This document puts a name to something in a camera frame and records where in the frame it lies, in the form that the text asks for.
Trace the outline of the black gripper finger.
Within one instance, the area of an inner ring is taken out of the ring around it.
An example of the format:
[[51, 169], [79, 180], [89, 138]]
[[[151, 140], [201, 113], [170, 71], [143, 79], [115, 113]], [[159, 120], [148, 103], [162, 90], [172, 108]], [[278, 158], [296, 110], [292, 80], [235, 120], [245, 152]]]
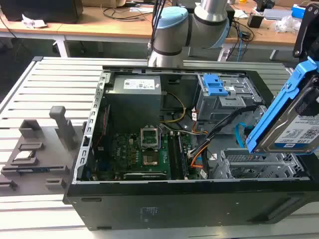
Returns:
[[319, 4], [306, 7], [296, 38], [293, 57], [299, 59], [319, 58]]
[[312, 99], [311, 102], [319, 102], [319, 76], [314, 75], [312, 78]]

